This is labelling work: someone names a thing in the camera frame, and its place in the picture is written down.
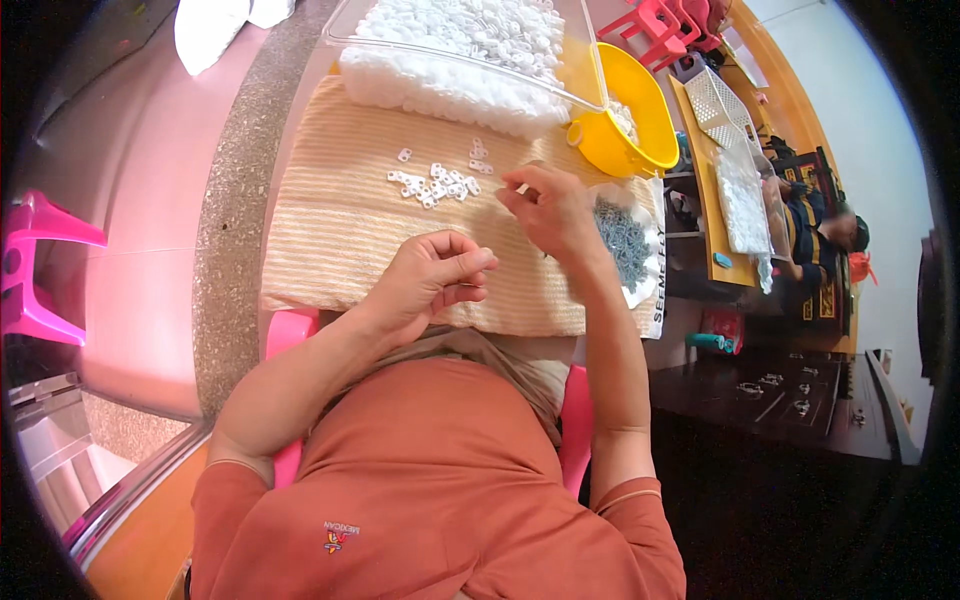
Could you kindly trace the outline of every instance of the beige towel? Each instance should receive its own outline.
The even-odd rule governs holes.
[[[571,299],[557,262],[544,258],[493,195],[502,173],[535,158],[577,174],[588,186],[612,180],[567,146],[564,134],[556,129],[527,142],[462,123],[360,107],[347,98],[338,76],[326,77],[303,114],[280,185],[263,267],[264,308],[348,310],[376,283],[403,240],[451,228],[492,248],[500,266],[490,273],[486,300],[453,306],[438,324],[521,336],[583,334],[584,307]],[[490,151],[491,176],[468,168],[474,136]],[[413,150],[409,162],[396,159],[402,148]],[[395,169],[430,180],[433,162],[475,176],[482,193],[463,203],[443,198],[427,210],[416,198],[402,198],[399,183],[387,181],[387,171]],[[657,214],[648,182],[637,178],[631,186]],[[660,336],[657,296],[634,310],[644,337]]]

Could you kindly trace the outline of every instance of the seated man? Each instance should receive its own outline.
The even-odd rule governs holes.
[[[545,165],[503,179],[497,199],[586,308],[590,508],[563,487],[557,415],[523,383],[543,357],[525,372],[491,336],[438,342],[458,334],[427,329],[444,307],[482,301],[498,266],[460,233],[428,233],[400,246],[362,302],[230,394],[193,497],[193,598],[685,595],[643,346],[591,198]],[[271,490],[271,457],[303,436],[297,480]]]
[[[782,199],[783,214],[774,210],[775,202]],[[789,255],[782,261],[782,270],[787,277],[800,282],[809,296],[814,290],[836,276],[836,253],[863,252],[870,242],[870,230],[863,219],[846,209],[835,217],[825,219],[826,205],[823,195],[810,189],[805,183],[786,181],[780,178],[763,183],[763,200],[774,246],[781,255]],[[788,249],[778,247],[778,238],[786,237]]]

